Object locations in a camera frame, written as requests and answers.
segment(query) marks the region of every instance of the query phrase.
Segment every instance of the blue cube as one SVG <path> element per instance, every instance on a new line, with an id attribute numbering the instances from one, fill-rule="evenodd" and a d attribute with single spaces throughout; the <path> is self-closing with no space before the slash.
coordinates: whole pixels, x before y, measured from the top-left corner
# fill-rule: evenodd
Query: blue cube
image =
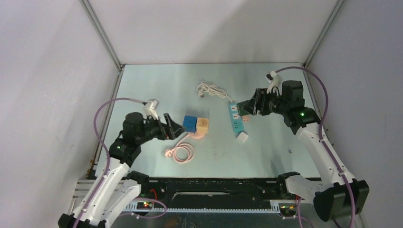
<path id="1" fill-rule="evenodd" d="M 196 123 L 197 117 L 186 115 L 183 120 L 183 126 L 186 128 L 187 132 L 195 133 L 196 132 Z"/>

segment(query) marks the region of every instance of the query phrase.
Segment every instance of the light blue tabletop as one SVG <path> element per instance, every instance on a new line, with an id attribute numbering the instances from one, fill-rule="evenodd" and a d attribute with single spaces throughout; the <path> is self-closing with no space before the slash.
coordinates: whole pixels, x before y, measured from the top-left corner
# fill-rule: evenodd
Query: light blue tabletop
<path id="1" fill-rule="evenodd" d="M 154 139 L 142 145 L 142 153 L 131 169 L 152 177 L 204 177 L 204 178 L 265 178 L 297 171 L 304 177 L 319 177 L 308 152 L 287 128 L 278 114 L 252 116 L 244 124 L 249 138 L 245 144 L 236 140 L 228 111 L 229 99 L 210 96 L 202 99 L 196 86 L 203 80 L 224 89 L 234 102 L 252 98 L 255 88 L 267 87 L 265 75 L 272 70 L 299 64 L 167 64 L 126 65 L 117 97 L 130 97 L 147 101 L 160 101 L 157 113 L 163 113 L 182 124 L 185 115 L 206 117 L 210 120 L 209 133 L 201 140 L 186 139 L 195 147 L 192 161 L 178 164 L 164 155 L 178 140 Z M 302 81 L 305 106 L 312 100 L 302 71 L 287 70 L 279 74 L 282 80 Z M 130 101 L 115 103 L 105 143 L 109 147 L 122 130 L 125 116 L 130 112 L 143 112 L 143 106 Z M 103 151 L 96 174 L 105 163 Z"/>

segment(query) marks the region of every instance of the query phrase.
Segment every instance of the robotic arm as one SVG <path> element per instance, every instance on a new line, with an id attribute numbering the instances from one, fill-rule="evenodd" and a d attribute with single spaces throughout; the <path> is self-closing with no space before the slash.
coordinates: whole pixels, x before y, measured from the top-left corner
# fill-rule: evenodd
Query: robotic arm
<path id="1" fill-rule="evenodd" d="M 164 114 L 166 123 L 160 121 L 155 112 L 158 101 L 150 100 L 145 106 L 147 118 L 144 119 L 141 113 L 129 113 L 126 116 L 123 130 L 109 149 L 110 163 L 107 175 L 98 176 L 86 197 L 71 215 L 63 214 L 60 217 L 59 227 L 71 228 L 74 225 L 77 228 L 111 227 L 120 212 L 140 194 L 141 186 L 147 184 L 147 175 L 132 171 L 127 175 L 122 187 L 114 192 L 119 181 L 128 173 L 140 154 L 140 146 L 153 138 L 173 140 L 185 132 L 185 128 L 175 123 L 169 114 Z M 90 197 L 91 202 L 85 208 Z"/>
<path id="2" fill-rule="evenodd" d="M 240 109 L 251 115 L 282 115 L 284 123 L 302 141 L 319 171 L 322 184 L 309 181 L 297 172 L 279 175 L 278 185 L 283 194 L 296 194 L 312 202 L 323 221 L 349 216 L 351 203 L 347 186 L 341 176 L 344 174 L 353 192 L 355 213 L 360 213 L 369 192 L 367 183 L 355 179 L 329 143 L 326 144 L 331 154 L 327 152 L 322 143 L 328 142 L 326 135 L 319 137 L 320 119 L 312 108 L 304 105 L 300 81 L 283 82 L 282 94 L 277 87 L 272 87 L 271 90 L 257 88 L 250 100 L 238 103 Z M 340 165 L 342 172 L 339 172 L 334 160 Z"/>

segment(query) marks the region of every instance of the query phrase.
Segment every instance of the teal power strip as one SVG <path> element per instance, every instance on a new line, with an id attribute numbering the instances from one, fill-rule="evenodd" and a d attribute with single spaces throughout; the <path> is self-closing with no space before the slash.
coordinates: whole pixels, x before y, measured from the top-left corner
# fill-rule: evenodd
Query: teal power strip
<path id="1" fill-rule="evenodd" d="M 229 105 L 230 119 L 232 123 L 232 129 L 235 133 L 243 131 L 243 121 L 238 112 L 237 103 L 230 103 Z"/>

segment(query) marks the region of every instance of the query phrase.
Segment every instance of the red wire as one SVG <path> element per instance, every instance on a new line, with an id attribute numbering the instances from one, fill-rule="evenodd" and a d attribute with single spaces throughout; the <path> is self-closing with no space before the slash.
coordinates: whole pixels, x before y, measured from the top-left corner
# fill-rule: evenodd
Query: red wire
<path id="1" fill-rule="evenodd" d="M 157 199 L 157 193 L 155 192 L 155 189 L 151 189 L 150 191 L 154 192 L 155 199 Z"/>

